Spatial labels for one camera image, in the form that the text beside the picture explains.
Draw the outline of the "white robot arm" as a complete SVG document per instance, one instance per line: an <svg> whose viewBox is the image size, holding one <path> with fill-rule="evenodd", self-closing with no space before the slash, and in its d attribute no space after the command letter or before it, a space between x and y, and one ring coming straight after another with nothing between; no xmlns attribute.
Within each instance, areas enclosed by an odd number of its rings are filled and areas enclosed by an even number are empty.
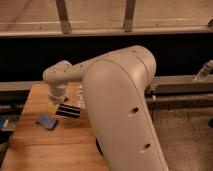
<svg viewBox="0 0 213 171"><path fill-rule="evenodd" d="M82 83L83 100L110 171L169 171L145 100L156 60L135 45L71 64L45 69L43 80L55 103L70 82Z"/></svg>

